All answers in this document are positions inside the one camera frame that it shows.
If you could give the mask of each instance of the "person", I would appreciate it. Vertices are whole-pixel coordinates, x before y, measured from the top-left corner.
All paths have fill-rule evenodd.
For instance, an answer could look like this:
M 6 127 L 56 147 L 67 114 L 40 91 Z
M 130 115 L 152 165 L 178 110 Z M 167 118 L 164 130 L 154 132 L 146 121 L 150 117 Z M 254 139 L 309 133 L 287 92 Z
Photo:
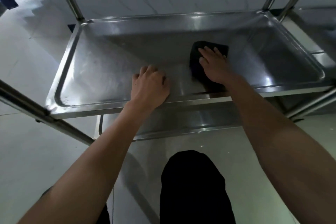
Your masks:
M 268 179 L 301 224 L 335 223 L 336 161 L 312 137 L 230 70 L 217 49 L 199 49 L 199 62 L 223 84 Z M 154 66 L 132 77 L 131 99 L 118 118 L 27 211 L 25 223 L 96 223 L 127 150 L 144 120 L 169 95 L 170 81 Z M 179 152 L 162 173 L 160 222 L 234 223 L 225 180 L 204 154 Z

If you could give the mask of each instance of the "person's right arm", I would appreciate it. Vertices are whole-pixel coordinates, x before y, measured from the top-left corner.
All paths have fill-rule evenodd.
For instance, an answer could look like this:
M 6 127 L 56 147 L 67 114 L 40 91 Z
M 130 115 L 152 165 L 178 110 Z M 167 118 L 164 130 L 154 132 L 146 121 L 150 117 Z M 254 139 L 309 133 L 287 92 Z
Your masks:
M 301 224 L 336 223 L 336 161 L 312 137 L 232 72 L 215 49 L 199 49 L 204 72 L 236 104 L 259 163 Z

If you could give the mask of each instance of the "person's left hand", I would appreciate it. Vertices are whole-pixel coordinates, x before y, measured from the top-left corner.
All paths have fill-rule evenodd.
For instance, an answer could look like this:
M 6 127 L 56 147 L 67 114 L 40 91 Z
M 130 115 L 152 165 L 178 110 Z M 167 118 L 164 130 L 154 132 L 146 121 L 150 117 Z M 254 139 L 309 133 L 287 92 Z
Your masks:
M 153 111 L 168 97 L 170 81 L 155 66 L 142 67 L 132 76 L 131 101 Z

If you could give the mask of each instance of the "black pants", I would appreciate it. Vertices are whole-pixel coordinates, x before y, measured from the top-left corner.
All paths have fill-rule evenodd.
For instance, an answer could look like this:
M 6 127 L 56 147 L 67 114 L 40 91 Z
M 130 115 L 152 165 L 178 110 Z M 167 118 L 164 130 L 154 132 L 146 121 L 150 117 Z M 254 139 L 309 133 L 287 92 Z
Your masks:
M 194 150 L 176 153 L 163 169 L 161 182 L 161 224 L 236 223 L 225 179 L 207 155 Z M 105 205 L 96 224 L 109 223 Z

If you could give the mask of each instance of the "person's left arm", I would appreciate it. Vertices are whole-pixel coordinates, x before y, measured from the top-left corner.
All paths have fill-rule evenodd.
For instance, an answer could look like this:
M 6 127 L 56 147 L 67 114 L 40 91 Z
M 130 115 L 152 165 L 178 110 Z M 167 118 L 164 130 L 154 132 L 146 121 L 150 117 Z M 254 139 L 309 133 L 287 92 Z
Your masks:
M 153 66 L 133 75 L 131 100 L 118 118 L 18 223 L 95 223 L 136 132 L 165 101 L 169 87 Z

